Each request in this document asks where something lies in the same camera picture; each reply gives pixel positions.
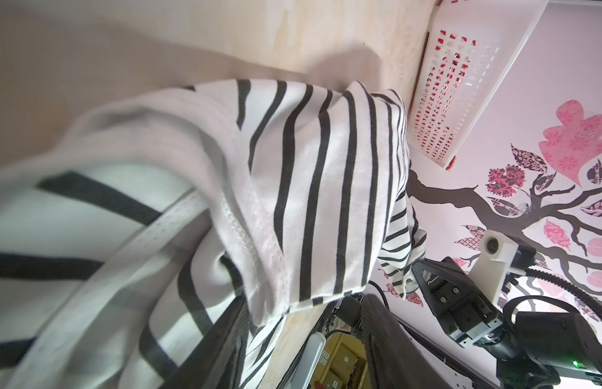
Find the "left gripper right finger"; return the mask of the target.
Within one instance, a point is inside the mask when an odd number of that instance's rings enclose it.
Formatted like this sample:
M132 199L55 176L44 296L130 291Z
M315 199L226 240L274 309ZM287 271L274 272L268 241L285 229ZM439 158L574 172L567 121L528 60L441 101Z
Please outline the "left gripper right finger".
M367 295L361 303L361 336L374 388L448 388L388 312Z

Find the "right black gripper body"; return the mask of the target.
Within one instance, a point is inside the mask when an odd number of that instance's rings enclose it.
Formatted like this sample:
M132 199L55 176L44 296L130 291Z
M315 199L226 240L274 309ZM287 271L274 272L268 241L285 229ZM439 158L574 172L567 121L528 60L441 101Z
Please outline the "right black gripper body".
M417 260L411 272L445 335L461 348L491 348L505 341L500 311L450 257Z

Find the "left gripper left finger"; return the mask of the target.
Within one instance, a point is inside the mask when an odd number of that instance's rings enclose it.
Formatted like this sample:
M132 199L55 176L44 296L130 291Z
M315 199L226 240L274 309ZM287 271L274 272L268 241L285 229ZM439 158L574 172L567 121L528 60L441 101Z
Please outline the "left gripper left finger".
M244 369L250 313L236 298L163 388L238 388Z

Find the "black white striped tank top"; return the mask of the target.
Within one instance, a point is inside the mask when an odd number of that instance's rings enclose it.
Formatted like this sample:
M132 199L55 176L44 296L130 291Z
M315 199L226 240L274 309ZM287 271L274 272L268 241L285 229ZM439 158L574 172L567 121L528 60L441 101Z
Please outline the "black white striped tank top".
M238 388L288 314L408 294L425 254L396 92L231 79L99 107L0 168L0 388L163 388L238 297Z

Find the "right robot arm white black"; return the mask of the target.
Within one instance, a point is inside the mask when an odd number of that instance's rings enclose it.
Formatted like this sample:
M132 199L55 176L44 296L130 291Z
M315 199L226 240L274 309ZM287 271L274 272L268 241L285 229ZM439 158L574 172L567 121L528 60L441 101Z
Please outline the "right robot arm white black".
M501 387L552 388L562 378L602 387L602 344L575 306L541 296L558 311L517 311L527 297L498 309L450 258L417 261L411 272L444 333L496 359Z

